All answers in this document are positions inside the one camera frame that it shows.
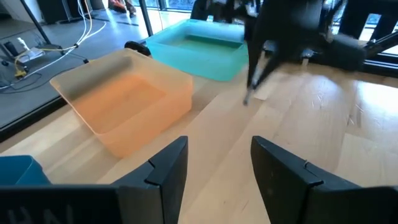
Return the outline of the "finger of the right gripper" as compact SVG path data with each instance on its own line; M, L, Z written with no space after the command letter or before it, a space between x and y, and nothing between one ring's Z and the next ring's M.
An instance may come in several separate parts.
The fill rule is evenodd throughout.
M249 88L251 86L254 73L256 71L257 63L262 54L263 44L258 44L255 41L248 41L247 46L249 57L247 88Z
M266 66L264 67L260 77L256 80L252 81L252 89L257 90L259 86L262 85L263 81L282 63L282 59L280 57L270 57L267 61Z

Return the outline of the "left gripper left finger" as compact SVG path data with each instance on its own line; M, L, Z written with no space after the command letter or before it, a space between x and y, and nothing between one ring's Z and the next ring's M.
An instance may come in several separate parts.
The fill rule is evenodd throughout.
M1 157L1 223L177 223L187 178L180 136L112 184L53 184L32 157Z

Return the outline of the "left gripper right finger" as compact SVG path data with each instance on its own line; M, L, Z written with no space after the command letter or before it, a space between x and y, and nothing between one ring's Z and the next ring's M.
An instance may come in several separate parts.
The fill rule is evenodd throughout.
M251 160L271 223L397 223L397 187L361 187L260 136Z

